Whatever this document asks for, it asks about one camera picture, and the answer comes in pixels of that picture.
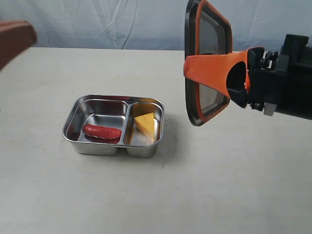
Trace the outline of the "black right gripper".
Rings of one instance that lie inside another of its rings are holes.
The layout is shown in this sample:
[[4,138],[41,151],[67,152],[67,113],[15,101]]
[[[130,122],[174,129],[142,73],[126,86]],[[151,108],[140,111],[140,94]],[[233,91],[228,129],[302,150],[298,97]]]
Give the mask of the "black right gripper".
[[230,97],[238,106],[272,116],[312,118],[312,49],[309,37],[287,34],[280,51],[263,47],[185,59],[186,78]]

